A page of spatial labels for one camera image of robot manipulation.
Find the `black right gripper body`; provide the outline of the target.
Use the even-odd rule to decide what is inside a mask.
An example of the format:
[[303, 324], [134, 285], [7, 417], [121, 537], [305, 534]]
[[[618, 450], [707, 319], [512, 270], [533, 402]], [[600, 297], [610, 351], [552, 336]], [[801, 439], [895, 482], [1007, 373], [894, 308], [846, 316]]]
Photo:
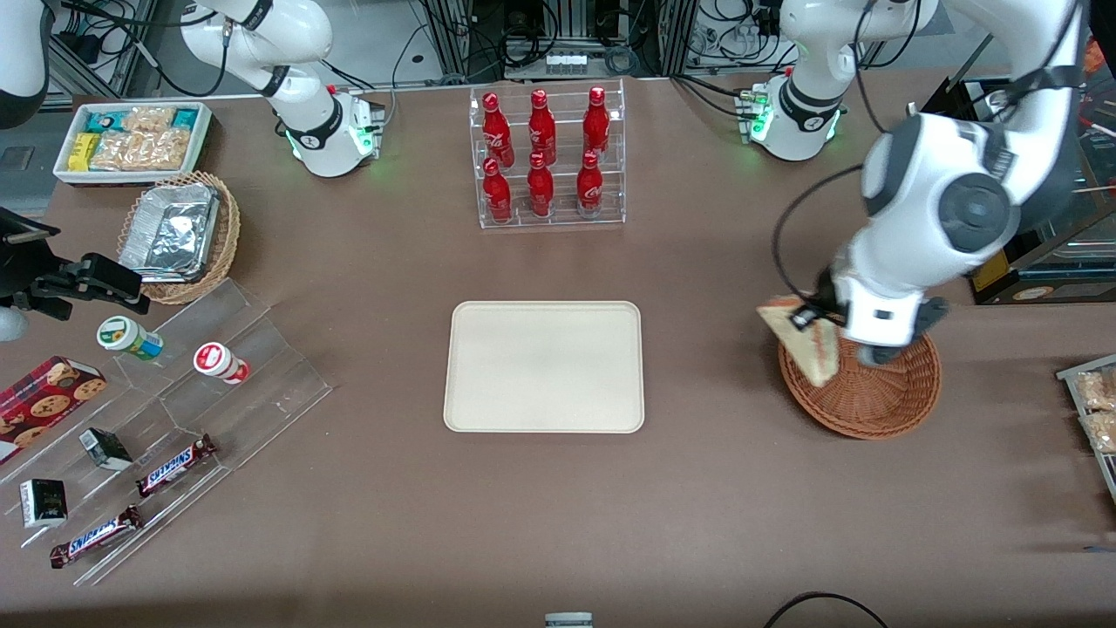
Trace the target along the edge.
[[23, 311], [41, 311], [68, 319], [73, 306], [62, 297], [76, 297], [87, 282], [88, 262], [67, 261], [52, 254], [48, 239], [58, 228], [1, 209], [1, 291], [3, 305]]

